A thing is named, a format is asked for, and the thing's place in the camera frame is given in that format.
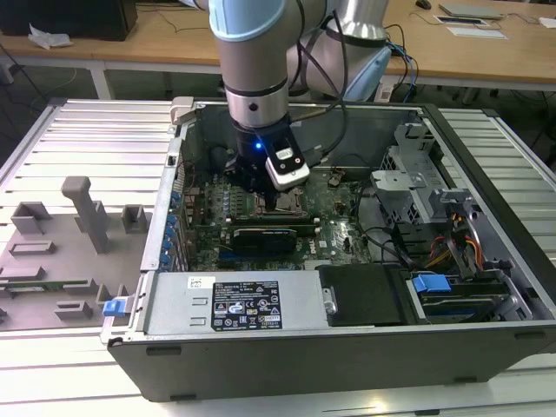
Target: blue tab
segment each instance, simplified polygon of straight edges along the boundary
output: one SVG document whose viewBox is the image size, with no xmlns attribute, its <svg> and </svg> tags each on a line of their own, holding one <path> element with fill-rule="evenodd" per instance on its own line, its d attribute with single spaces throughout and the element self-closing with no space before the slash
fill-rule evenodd
<svg viewBox="0 0 556 417">
<path fill-rule="evenodd" d="M 416 278 L 412 279 L 415 291 L 422 293 L 426 291 L 428 293 L 434 292 L 450 292 L 452 287 L 445 275 L 437 274 L 421 274 Z"/>
<path fill-rule="evenodd" d="M 104 317 L 124 317 L 125 301 L 124 300 L 106 301 L 104 303 L 103 314 Z"/>
</svg>

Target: floor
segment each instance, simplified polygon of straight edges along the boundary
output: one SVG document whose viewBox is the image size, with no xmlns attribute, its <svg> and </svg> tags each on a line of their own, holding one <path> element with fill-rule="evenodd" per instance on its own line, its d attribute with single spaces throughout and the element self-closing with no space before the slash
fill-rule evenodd
<svg viewBox="0 0 556 417">
<path fill-rule="evenodd" d="M 26 67 L 25 71 L 47 97 L 96 98 L 90 74 L 84 69 L 52 69 Z M 174 96 L 217 96 L 219 76 L 199 74 L 172 74 Z M 15 82 L 0 86 L 0 164 L 10 156 L 21 138 L 36 120 L 45 102 L 21 71 L 14 75 Z M 122 100 L 164 100 L 162 74 L 155 72 L 109 71 L 116 97 Z M 400 101 L 407 87 L 402 86 L 393 97 Z M 527 143 L 531 144 L 546 125 L 549 114 L 556 111 L 556 96 L 547 94 L 545 101 L 538 92 L 501 90 L 497 97 L 489 90 L 481 90 L 468 106 L 462 104 L 463 90 L 434 86 L 420 86 L 413 103 L 433 103 L 441 108 L 495 109 L 500 116 Z M 545 159 L 552 141 L 542 136 L 534 150 Z"/>
</svg>

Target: warning label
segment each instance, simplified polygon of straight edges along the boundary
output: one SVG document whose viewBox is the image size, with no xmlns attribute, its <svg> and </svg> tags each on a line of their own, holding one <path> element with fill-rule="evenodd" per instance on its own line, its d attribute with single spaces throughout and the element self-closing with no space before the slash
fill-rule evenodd
<svg viewBox="0 0 556 417">
<path fill-rule="evenodd" d="M 281 328 L 277 281 L 215 282 L 212 300 L 210 325 L 217 332 Z"/>
</svg>

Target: yellow wire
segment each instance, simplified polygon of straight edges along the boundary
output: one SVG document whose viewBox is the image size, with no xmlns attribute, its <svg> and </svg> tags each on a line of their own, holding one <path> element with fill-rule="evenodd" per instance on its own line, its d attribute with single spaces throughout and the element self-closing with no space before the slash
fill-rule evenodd
<svg viewBox="0 0 556 417">
<path fill-rule="evenodd" d="M 479 268 L 481 268 L 481 265 L 480 265 L 480 258 L 479 258 L 480 253 L 479 253 L 479 249 L 477 248 L 477 244 L 476 244 L 475 242 L 473 242 L 473 241 L 468 241 L 468 240 L 466 240 L 466 242 L 467 242 L 468 244 L 470 244 L 471 246 L 473 246 L 473 250 L 475 251 L 475 262 L 477 262 L 477 266 L 478 266 Z"/>
<path fill-rule="evenodd" d="M 447 258 L 449 258 L 450 256 L 452 256 L 452 254 L 450 253 L 449 250 L 447 250 L 446 252 L 444 252 L 442 255 L 434 258 L 432 261 L 430 261 L 427 265 L 425 265 L 425 268 L 430 268 L 438 263 L 441 263 L 442 261 L 446 260 Z"/>
</svg>

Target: laptop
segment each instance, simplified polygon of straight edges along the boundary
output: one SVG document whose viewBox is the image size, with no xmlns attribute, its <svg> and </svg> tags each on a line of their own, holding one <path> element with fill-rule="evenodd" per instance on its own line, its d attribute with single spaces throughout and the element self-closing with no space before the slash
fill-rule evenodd
<svg viewBox="0 0 556 417">
<path fill-rule="evenodd" d="M 489 7 L 470 6 L 465 4 L 440 4 L 448 15 L 454 17 L 478 17 L 480 19 L 500 20 L 504 17 L 498 11 Z"/>
</svg>

